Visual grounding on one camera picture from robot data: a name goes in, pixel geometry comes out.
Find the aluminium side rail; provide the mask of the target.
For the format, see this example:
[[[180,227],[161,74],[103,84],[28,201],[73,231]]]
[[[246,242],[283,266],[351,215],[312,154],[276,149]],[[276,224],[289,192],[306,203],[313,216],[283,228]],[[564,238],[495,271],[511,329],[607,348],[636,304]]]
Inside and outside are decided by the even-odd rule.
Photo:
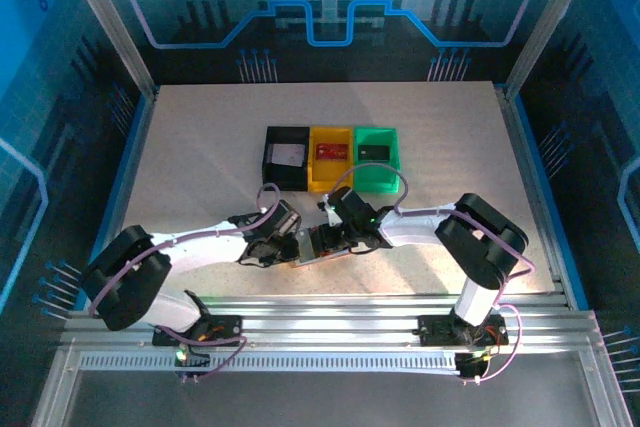
[[[577,310],[579,304],[568,276],[567,263],[557,237],[557,229],[553,225],[550,210],[546,205],[523,121],[520,119],[516,104],[507,99],[504,86],[497,84],[494,86],[494,91],[525,192],[524,205],[527,218],[516,220],[515,223],[528,235],[529,245],[525,250],[525,256],[536,267],[533,273],[511,281],[508,293],[513,295],[517,290],[528,288],[531,294],[562,295],[564,297],[562,304],[570,310]]]

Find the aluminium corner post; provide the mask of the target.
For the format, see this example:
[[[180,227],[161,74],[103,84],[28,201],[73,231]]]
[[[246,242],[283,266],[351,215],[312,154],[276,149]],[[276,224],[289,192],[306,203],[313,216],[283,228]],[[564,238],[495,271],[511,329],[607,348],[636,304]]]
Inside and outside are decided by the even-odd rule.
[[[514,103],[572,0],[548,0],[505,83],[504,98]]]
[[[133,82],[147,101],[156,89],[151,74],[112,0],[86,0]]]

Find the yellow plastic bin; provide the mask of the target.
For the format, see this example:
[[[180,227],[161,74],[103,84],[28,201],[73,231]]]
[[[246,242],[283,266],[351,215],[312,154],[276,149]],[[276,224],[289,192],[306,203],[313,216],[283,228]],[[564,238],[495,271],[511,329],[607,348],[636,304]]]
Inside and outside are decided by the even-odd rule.
[[[318,143],[344,143],[349,146],[347,161],[318,161]],[[308,190],[328,193],[341,176],[354,166],[354,136],[352,127],[312,126],[309,138]]]

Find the white card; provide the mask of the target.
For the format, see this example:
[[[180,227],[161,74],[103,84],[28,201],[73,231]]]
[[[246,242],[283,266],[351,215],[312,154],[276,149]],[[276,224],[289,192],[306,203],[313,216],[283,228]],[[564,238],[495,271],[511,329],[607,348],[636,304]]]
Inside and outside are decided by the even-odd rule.
[[[300,168],[306,160],[304,144],[271,144],[269,163],[280,166]]]

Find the green plastic bin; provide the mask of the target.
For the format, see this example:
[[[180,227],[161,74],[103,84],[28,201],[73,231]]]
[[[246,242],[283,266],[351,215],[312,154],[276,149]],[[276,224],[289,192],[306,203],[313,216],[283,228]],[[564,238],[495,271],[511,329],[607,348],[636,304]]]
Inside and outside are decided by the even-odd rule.
[[[398,135],[394,128],[358,126],[354,129],[354,163],[356,166],[376,162],[359,162],[358,146],[360,144],[387,145],[390,147],[390,161],[380,164],[389,165],[395,170],[401,169]],[[374,194],[395,194],[398,192],[400,179],[390,170],[379,166],[356,169],[354,188],[357,192]]]

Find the aluminium rail beam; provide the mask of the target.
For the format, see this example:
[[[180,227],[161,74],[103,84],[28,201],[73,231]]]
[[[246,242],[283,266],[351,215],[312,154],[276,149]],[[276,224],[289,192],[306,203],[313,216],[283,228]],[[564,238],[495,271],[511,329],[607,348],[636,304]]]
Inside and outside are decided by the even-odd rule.
[[[254,351],[410,351],[420,315],[450,311],[452,295],[250,296],[213,298],[214,314],[239,315]],[[579,351],[603,340],[591,311],[573,310],[560,293],[509,295],[502,309],[521,353]]]

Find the blue table edge strip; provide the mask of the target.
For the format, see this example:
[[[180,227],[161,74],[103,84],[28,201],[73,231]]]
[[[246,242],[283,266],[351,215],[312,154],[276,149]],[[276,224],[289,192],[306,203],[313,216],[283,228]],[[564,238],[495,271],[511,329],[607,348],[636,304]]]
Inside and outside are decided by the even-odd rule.
[[[523,130],[524,149],[531,158],[532,181],[535,184],[536,194],[540,198],[538,201],[539,207],[536,207],[535,210],[542,216],[540,226],[542,228],[541,237],[546,242],[545,253],[549,258],[549,262],[558,271],[569,305],[576,310],[589,310],[590,306],[582,279],[562,225],[550,180],[545,172],[542,157],[520,96],[517,96],[514,100],[514,110],[516,119]]]
[[[102,221],[89,255],[89,263],[92,263],[99,256],[122,229],[153,110],[154,101],[142,97],[138,102],[126,137]]]

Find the pink card holder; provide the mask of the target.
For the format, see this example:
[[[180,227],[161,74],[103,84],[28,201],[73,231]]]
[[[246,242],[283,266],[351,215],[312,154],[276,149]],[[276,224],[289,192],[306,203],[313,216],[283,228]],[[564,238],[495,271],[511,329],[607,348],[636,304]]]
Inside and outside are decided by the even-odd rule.
[[[330,260],[349,253],[349,244],[341,237],[337,228],[328,224],[308,227],[300,230],[296,236],[298,258],[296,266],[305,266]]]

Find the black connector box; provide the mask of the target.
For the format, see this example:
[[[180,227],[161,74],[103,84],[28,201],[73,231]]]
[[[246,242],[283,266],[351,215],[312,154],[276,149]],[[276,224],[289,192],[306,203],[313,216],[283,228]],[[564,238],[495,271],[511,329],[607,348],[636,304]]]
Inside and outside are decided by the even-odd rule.
[[[209,367],[211,357],[209,354],[196,352],[191,346],[181,345],[175,354],[174,366],[179,370],[174,375],[182,384],[186,384],[189,380],[194,383],[198,382],[198,378],[204,374],[199,368]]]
[[[491,358],[492,356],[486,353],[456,353],[455,368],[463,382],[480,385],[489,372]]]

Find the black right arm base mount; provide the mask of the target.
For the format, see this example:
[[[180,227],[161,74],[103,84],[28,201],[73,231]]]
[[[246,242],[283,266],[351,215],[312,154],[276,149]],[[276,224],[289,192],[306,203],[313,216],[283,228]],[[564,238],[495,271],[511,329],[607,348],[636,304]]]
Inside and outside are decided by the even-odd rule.
[[[506,346],[509,336],[504,318],[490,314],[479,326],[473,326],[453,313],[421,315],[413,334],[422,347]]]

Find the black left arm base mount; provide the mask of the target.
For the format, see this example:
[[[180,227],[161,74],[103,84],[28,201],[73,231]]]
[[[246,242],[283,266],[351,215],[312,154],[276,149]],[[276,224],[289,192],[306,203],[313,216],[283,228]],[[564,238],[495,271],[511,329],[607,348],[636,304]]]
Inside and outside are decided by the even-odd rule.
[[[243,319],[238,315],[205,314],[183,332],[156,326],[152,336],[155,347],[238,346],[242,335]]]

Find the black plastic bin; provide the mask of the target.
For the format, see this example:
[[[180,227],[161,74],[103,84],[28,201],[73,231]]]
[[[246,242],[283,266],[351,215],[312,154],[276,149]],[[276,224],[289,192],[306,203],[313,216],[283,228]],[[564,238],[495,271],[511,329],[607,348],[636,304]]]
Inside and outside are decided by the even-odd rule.
[[[266,131],[261,165],[262,181],[272,182],[282,191],[306,191],[308,187],[310,128],[303,126],[269,126]],[[269,163],[271,144],[304,144],[306,160],[300,168]]]

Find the red card with print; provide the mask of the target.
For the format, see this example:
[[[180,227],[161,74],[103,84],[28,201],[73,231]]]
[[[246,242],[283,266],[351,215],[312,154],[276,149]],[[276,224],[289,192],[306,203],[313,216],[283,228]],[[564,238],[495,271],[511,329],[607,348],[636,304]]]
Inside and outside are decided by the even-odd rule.
[[[349,146],[344,143],[318,143],[315,147],[315,159],[318,161],[347,161]]]

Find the black card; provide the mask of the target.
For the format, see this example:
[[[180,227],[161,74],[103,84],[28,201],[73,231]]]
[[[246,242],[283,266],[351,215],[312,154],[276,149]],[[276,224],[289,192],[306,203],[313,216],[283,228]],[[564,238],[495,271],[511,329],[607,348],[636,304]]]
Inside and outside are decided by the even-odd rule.
[[[389,162],[391,158],[390,147],[387,145],[360,144],[358,146],[359,162]]]

